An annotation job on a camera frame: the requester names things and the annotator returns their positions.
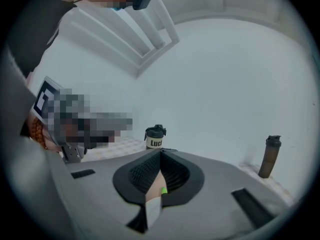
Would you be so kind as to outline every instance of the white wall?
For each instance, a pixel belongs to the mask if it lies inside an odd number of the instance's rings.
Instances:
[[[310,58],[283,34],[245,21],[204,19],[176,29],[181,42],[137,80],[133,136],[163,124],[166,148],[260,165],[268,135],[281,135],[271,175],[299,198],[320,139]]]
[[[135,78],[88,49],[58,36],[34,70],[36,95],[45,76],[72,93],[90,95],[91,111],[132,113]]]

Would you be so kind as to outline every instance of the brown shaker bottle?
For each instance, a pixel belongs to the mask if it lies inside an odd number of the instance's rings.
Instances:
[[[274,168],[281,147],[280,137],[278,135],[269,136],[265,141],[264,157],[258,173],[263,179],[268,178]]]

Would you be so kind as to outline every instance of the black slot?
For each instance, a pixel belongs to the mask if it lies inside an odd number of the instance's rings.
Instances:
[[[233,191],[231,194],[256,229],[274,219],[274,216],[245,188]]]
[[[85,176],[89,176],[91,174],[95,174],[96,172],[92,169],[87,169],[87,170],[81,170],[81,171],[76,171],[72,172],[71,175],[74,179],[82,178]]]

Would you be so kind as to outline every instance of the bottle label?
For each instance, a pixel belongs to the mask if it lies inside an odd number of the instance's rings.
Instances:
[[[146,146],[150,149],[160,149],[162,145],[163,138],[151,138],[149,136],[146,137]]]

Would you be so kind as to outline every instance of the protein shaker bottle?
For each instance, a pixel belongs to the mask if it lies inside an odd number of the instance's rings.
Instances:
[[[281,147],[280,137],[278,135],[269,136],[265,141],[264,157],[258,173],[261,178],[268,178],[274,168]]]
[[[162,139],[166,136],[167,130],[162,124],[156,124],[145,130],[144,140],[146,140],[146,149],[159,149],[162,145]]]

